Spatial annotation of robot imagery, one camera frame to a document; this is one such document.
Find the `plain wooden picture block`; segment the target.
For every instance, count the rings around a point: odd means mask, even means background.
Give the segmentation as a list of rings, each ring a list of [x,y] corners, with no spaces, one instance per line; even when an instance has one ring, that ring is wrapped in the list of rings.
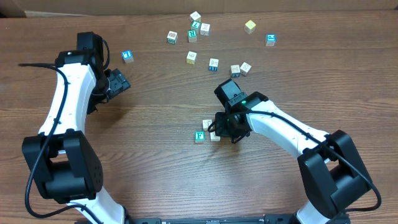
[[[212,119],[204,119],[204,120],[202,121],[203,130],[204,130],[204,131],[207,131],[208,128],[209,128],[209,126],[210,126],[210,124],[211,124],[212,122],[213,122]]]

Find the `green F letter block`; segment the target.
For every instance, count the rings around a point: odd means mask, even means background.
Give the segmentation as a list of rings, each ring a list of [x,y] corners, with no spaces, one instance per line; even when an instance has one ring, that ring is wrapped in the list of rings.
[[[204,131],[195,131],[195,142],[202,143],[205,141],[205,132]]]

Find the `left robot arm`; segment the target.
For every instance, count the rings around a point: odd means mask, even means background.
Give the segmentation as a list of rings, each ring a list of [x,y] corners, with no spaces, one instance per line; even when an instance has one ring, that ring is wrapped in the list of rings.
[[[33,217],[74,208],[89,223],[133,222],[105,189],[100,159],[85,136],[86,116],[131,86],[118,69],[108,66],[108,44],[94,32],[80,32],[76,50],[60,52],[54,63],[31,64],[57,75],[46,120],[37,135],[22,142],[30,169],[24,203]]]

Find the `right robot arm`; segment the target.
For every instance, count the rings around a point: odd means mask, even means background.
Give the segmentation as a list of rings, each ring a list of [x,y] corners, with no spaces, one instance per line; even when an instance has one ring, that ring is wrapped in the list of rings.
[[[265,95],[247,95],[232,79],[215,90],[224,106],[208,128],[236,144],[261,134],[298,162],[307,203],[291,214],[265,214],[260,223],[350,223],[350,207],[374,188],[352,138],[342,130],[320,131],[289,116]]]

